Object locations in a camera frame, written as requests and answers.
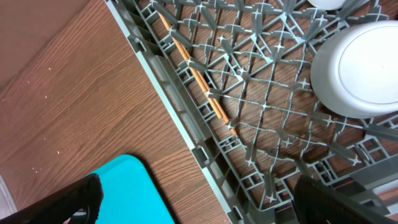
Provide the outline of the wooden chopstick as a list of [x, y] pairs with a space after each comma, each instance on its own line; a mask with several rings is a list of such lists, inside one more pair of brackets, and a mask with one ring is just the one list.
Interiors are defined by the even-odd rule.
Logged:
[[[176, 30], [173, 26], [171, 26], [169, 24], [169, 22], [166, 20], [166, 18], [159, 13], [159, 17], [161, 19], [161, 21], [163, 22], [165, 28], [169, 31], [172, 40], [175, 42], [179, 42], [181, 43], [183, 46], [184, 44], [188, 43], [188, 40], [186, 40], [182, 34], [179, 33], [178, 30]], [[196, 69], [198, 71], [198, 68], [200, 68], [199, 64], [196, 63], [196, 61], [194, 61], [193, 57], [190, 56], [190, 62], [189, 65], [191, 65], [194, 69]]]
[[186, 61], [186, 64], [188, 65], [190, 71], [192, 72], [195, 80], [197, 81], [198, 85], [200, 86], [203, 94], [206, 96], [206, 99], [210, 103], [211, 107], [213, 108], [213, 111], [216, 113], [217, 117], [219, 119], [222, 119], [224, 121], [224, 124], [227, 125], [229, 122], [229, 118], [227, 117], [226, 113], [224, 112], [223, 108], [221, 107], [220, 103], [218, 102], [217, 99], [210, 98], [208, 96], [210, 87], [208, 86], [207, 82], [203, 78], [202, 74], [194, 69], [191, 65], [189, 65], [190, 62], [190, 55], [187, 52], [186, 48], [179, 42], [175, 42], [175, 45], [178, 48], [178, 51], [182, 55], [183, 59]]

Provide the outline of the white cup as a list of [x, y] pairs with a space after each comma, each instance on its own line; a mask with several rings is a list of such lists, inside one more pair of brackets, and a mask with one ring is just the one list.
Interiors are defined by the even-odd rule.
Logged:
[[346, 0], [308, 0], [308, 2], [319, 9], [329, 11], [342, 8]]

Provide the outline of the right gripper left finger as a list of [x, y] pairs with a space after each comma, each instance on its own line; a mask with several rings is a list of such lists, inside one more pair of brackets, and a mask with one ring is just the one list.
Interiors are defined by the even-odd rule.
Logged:
[[1, 219], [1, 223], [95, 223], [103, 189], [98, 174], [89, 174], [38, 202]]

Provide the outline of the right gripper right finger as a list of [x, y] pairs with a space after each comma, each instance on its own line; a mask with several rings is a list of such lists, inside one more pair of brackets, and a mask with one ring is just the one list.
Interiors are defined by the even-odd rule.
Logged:
[[293, 208], [300, 224], [397, 223], [307, 175], [295, 185]]

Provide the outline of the grey shallow bowl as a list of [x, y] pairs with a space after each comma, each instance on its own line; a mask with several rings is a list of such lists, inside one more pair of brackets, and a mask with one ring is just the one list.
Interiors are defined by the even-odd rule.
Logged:
[[397, 21], [347, 28], [313, 59], [310, 80], [329, 110], [350, 118], [397, 111]]

